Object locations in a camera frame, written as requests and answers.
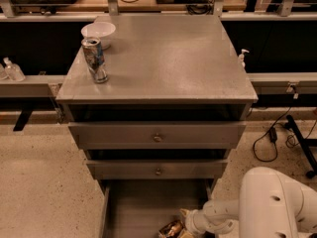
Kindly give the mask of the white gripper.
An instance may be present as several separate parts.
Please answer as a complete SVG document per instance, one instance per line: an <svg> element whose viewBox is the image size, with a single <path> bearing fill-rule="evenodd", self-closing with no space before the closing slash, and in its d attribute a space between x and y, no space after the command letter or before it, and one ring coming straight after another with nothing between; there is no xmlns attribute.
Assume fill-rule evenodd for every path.
<svg viewBox="0 0 317 238"><path fill-rule="evenodd" d="M210 222L202 210L188 210L180 208L180 213L185 218L185 227L177 238L195 238L210 231Z"/></svg>

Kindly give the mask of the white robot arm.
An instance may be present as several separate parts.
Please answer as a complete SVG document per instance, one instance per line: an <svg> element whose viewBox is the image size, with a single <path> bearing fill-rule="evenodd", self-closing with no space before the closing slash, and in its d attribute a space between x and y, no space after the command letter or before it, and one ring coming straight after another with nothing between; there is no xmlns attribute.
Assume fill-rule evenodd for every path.
<svg viewBox="0 0 317 238"><path fill-rule="evenodd" d="M239 222L239 238L299 238L317 232L317 191L285 174L253 168L234 200L209 200L200 210L183 209L180 238L226 234Z"/></svg>

